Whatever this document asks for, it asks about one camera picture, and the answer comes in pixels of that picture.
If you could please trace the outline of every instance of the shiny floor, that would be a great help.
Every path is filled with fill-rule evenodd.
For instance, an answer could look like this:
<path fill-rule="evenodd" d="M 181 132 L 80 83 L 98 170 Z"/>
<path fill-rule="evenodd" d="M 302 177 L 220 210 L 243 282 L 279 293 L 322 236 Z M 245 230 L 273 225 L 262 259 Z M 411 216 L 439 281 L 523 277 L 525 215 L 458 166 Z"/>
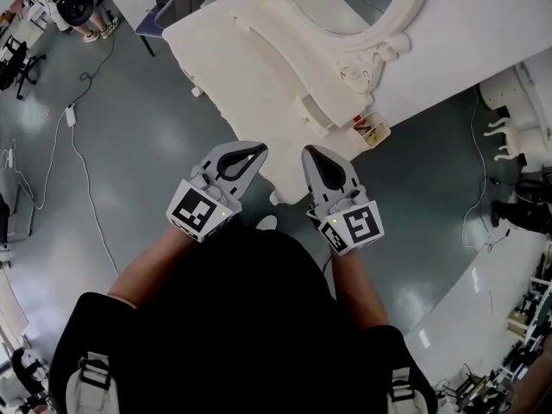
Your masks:
<path fill-rule="evenodd" d="M 91 194 L 119 270 L 163 232 L 166 205 L 191 167 L 216 144 L 235 138 L 206 96 L 192 96 L 168 46 L 161 40 L 151 44 L 155 58 L 122 24 L 112 57 L 76 108 L 75 143 L 87 160 Z M 18 168 L 40 204 L 57 120 L 86 87 L 79 81 L 81 72 L 94 72 L 111 43 L 86 45 L 75 34 L 54 32 L 37 47 L 47 55 L 39 65 L 38 84 L 25 86 L 23 102 L 15 99 L 13 88 L 0 94 L 0 143 L 5 148 L 17 139 Z M 354 162 L 368 194 L 378 201 L 386 229 L 386 236 L 362 249 L 361 256 L 391 321 L 404 332 L 443 298 L 474 258 L 460 241 L 461 219 L 479 196 L 482 180 L 470 132 L 474 102 L 474 91 L 466 91 L 428 109 L 399 124 L 382 146 Z M 495 164 L 491 158 L 500 139 L 480 135 L 495 119 L 479 106 L 474 127 L 489 175 L 511 181 L 515 163 Z M 279 228 L 322 265 L 328 248 L 304 215 L 309 199 L 273 207 L 271 190 L 261 177 L 255 180 L 243 198 L 244 221 L 277 215 Z M 508 187 L 495 185 L 488 192 L 491 198 L 509 194 Z M 475 211 L 467 228 L 479 221 Z M 30 322 L 28 337 L 49 358 L 78 296 L 106 292 L 114 279 L 65 120 L 46 205 L 36 212 L 33 235 L 16 246 L 12 264 L 9 280 Z"/>

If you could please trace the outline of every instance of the mirror frame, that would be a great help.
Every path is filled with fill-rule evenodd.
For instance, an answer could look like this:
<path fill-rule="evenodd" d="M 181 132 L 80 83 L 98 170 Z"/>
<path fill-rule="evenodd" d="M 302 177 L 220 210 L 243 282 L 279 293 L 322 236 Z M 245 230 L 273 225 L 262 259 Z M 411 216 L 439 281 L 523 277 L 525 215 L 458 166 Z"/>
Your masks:
<path fill-rule="evenodd" d="M 341 35 L 316 25 L 295 0 L 263 1 L 327 57 L 349 89 L 366 98 L 366 106 L 373 103 L 371 92 L 380 81 L 384 64 L 410 51 L 410 40 L 402 31 L 425 2 L 392 0 L 381 18 L 365 32 Z"/>

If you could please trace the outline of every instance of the blue chair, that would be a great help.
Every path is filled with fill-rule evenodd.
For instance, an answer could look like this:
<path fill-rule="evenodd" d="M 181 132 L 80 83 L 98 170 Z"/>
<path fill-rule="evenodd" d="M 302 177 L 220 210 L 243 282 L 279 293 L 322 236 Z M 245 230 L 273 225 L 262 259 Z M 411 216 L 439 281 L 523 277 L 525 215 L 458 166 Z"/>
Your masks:
<path fill-rule="evenodd" d="M 155 54 L 146 37 L 161 38 L 165 28 L 200 9 L 205 0 L 169 0 L 166 4 L 163 0 L 157 1 L 135 31 L 152 57 Z"/>

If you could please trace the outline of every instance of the white shoe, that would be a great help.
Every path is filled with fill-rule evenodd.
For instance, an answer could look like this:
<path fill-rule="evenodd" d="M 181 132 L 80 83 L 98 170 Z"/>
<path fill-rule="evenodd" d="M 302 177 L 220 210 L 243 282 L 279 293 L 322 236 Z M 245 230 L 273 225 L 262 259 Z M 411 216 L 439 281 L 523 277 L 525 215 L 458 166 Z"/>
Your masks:
<path fill-rule="evenodd" d="M 105 40 L 108 38 L 111 34 L 113 34 L 113 31 L 117 29 L 117 26 L 119 26 L 119 19 L 117 17 L 113 18 L 113 22 L 107 26 L 107 28 L 102 31 L 102 38 Z"/>
<path fill-rule="evenodd" d="M 268 215 L 263 217 L 255 228 L 258 230 L 276 230 L 277 225 L 278 218 L 275 215 Z"/>
<path fill-rule="evenodd" d="M 92 31 L 90 34 L 85 35 L 83 37 L 83 41 L 85 43 L 92 43 L 93 41 L 96 41 L 98 38 L 100 38 L 100 33 Z"/>

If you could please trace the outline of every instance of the forearm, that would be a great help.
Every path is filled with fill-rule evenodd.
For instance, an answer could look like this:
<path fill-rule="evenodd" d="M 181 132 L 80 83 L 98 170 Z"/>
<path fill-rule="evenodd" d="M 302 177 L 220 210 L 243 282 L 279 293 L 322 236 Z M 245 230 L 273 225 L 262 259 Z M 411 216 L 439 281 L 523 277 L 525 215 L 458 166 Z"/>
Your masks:
<path fill-rule="evenodd" d="M 388 325 L 386 309 L 356 252 L 331 256 L 337 302 L 361 329 Z"/>
<path fill-rule="evenodd" d="M 108 295 L 134 306 L 144 304 L 160 289 L 167 275 L 195 244 L 189 236 L 171 226 L 125 268 Z"/>

